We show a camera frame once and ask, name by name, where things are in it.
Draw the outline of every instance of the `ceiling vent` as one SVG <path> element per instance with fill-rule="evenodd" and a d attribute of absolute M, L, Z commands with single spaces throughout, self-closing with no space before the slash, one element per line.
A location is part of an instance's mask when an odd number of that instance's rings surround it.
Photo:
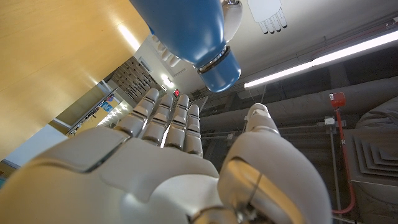
<path fill-rule="evenodd" d="M 344 131 L 351 180 L 398 187 L 398 129 Z"/>
<path fill-rule="evenodd" d="M 141 65 L 144 67 L 144 69 L 147 70 L 148 73 L 152 72 L 152 70 L 150 69 L 150 66 L 142 57 L 139 57 L 138 61 L 139 61 L 139 63 L 141 63 Z"/>

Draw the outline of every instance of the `exit sign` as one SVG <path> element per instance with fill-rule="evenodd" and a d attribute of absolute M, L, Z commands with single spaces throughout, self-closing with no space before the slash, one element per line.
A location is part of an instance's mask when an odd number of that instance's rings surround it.
<path fill-rule="evenodd" d="M 175 97 L 178 97 L 180 95 L 180 90 L 175 89 L 173 94 Z"/>

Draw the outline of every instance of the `white robotic hand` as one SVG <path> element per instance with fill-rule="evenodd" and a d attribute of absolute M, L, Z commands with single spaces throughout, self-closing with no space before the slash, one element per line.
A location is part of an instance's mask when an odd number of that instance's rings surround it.
<path fill-rule="evenodd" d="M 172 97 L 149 119 L 158 95 L 148 91 L 115 129 L 84 131 L 15 172 L 0 191 L 2 221 L 188 224 L 222 206 L 218 172 L 202 158 L 198 106 L 179 98 L 161 148 Z"/>
<path fill-rule="evenodd" d="M 267 108 L 253 105 L 218 181 L 223 205 L 241 220 L 331 223 L 330 198 L 310 161 L 282 138 Z"/>
<path fill-rule="evenodd" d="M 264 105 L 220 176 L 202 159 L 199 111 L 150 90 L 115 129 L 94 128 L 34 158 L 0 190 L 5 223 L 330 223 L 325 185 Z"/>

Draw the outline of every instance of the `red sprinkler pipe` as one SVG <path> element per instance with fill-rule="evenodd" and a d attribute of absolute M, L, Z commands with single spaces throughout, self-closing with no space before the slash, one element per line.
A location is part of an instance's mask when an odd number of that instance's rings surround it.
<path fill-rule="evenodd" d="M 348 181 L 348 187 L 349 187 L 350 202 L 349 202 L 349 205 L 346 208 L 344 208 L 342 210 L 332 210 L 332 212 L 335 213 L 335 214 L 344 214 L 344 213 L 347 213 L 347 212 L 351 211 L 354 208 L 354 206 L 355 206 L 355 193 L 354 193 L 353 183 L 350 181 L 351 177 L 349 175 L 349 170 L 348 170 L 347 149 L 346 149 L 346 144 L 345 144 L 345 139 L 344 139 L 343 125 L 341 123 L 340 109 L 337 108 L 335 111 L 336 111 L 338 129 L 340 131 L 341 145 L 343 146 L 343 158 L 344 158 L 344 163 L 345 163 L 345 167 L 346 167 L 346 174 L 347 174 L 347 181 Z"/>

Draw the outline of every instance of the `fluorescent light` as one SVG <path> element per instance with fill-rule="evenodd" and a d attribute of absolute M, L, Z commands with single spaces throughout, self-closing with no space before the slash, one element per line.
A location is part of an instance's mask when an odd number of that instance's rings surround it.
<path fill-rule="evenodd" d="M 272 75 L 268 75 L 266 77 L 262 77 L 260 79 L 251 81 L 249 83 L 245 83 L 244 87 L 245 88 L 249 88 L 249 87 L 261 84 L 261 83 L 269 82 L 271 80 L 275 80 L 277 78 L 284 77 L 286 75 L 289 75 L 289 74 L 292 74 L 292 73 L 295 73 L 295 72 L 299 72 L 299 71 L 302 71 L 302 70 L 310 68 L 310 67 L 312 67 L 312 63 L 311 62 L 307 62 L 307 63 L 304 63 L 302 65 L 298 65 L 296 67 L 293 67 L 293 68 L 290 68 L 290 69 L 286 69 L 286 70 L 283 70 L 281 72 L 277 72 L 277 73 L 274 73 Z"/>
<path fill-rule="evenodd" d="M 328 55 L 316 58 L 316 59 L 312 60 L 311 62 L 307 62 L 307 63 L 301 64 L 301 65 L 297 65 L 296 67 L 289 68 L 289 69 L 283 70 L 281 72 L 277 72 L 277 73 L 274 73 L 272 75 L 268 75 L 266 77 L 263 77 L 263 78 L 260 78 L 260 79 L 245 83 L 244 87 L 245 88 L 250 88 L 252 86 L 256 86 L 256 85 L 259 85 L 259 84 L 268 83 L 270 81 L 273 81 L 273 80 L 276 80 L 278 78 L 293 74 L 295 72 L 299 72 L 299 71 L 305 70 L 305 69 L 310 68 L 312 66 L 316 66 L 316 65 L 323 64 L 323 63 L 331 62 L 333 60 L 336 60 L 336 59 L 339 59 L 339 58 L 343 58 L 343 57 L 346 57 L 346 56 L 349 56 L 349 55 L 352 55 L 352 54 L 355 54 L 355 53 L 358 53 L 358 52 L 361 52 L 361 51 L 364 51 L 364 50 L 367 50 L 367 49 L 371 49 L 373 47 L 377 47 L 377 46 L 380 46 L 380 45 L 383 45 L 383 44 L 386 44 L 386 43 L 389 43 L 389 42 L 392 42 L 392 41 L 395 41 L 395 40 L 398 40 L 398 31 L 392 32 L 390 34 L 383 35 L 381 37 L 376 37 L 375 39 L 368 40 L 368 41 L 365 41 L 363 43 L 354 45 L 352 47 L 347 47 L 347 48 L 345 48 L 343 50 L 339 50 L 339 51 L 330 53 Z"/>
<path fill-rule="evenodd" d="M 174 87 L 174 84 L 169 80 L 169 78 L 167 77 L 167 75 L 161 75 L 163 82 L 170 88 Z"/>

